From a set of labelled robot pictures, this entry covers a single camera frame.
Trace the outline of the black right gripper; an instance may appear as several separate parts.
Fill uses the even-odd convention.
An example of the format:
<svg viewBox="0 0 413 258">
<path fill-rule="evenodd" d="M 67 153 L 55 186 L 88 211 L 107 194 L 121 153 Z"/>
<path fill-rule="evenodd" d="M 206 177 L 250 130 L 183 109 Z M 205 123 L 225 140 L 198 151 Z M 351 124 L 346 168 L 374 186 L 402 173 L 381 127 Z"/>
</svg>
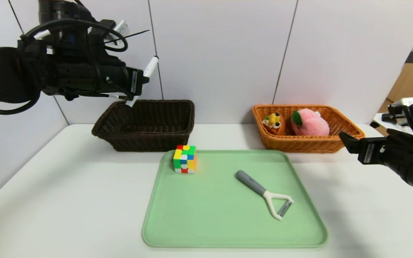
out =
<svg viewBox="0 0 413 258">
<path fill-rule="evenodd" d="M 400 177 L 413 177 L 413 136 L 411 134 L 390 134 L 387 137 L 362 138 L 339 133 L 341 142 L 351 154 L 358 154 L 364 165 L 383 165 Z"/>
</svg>

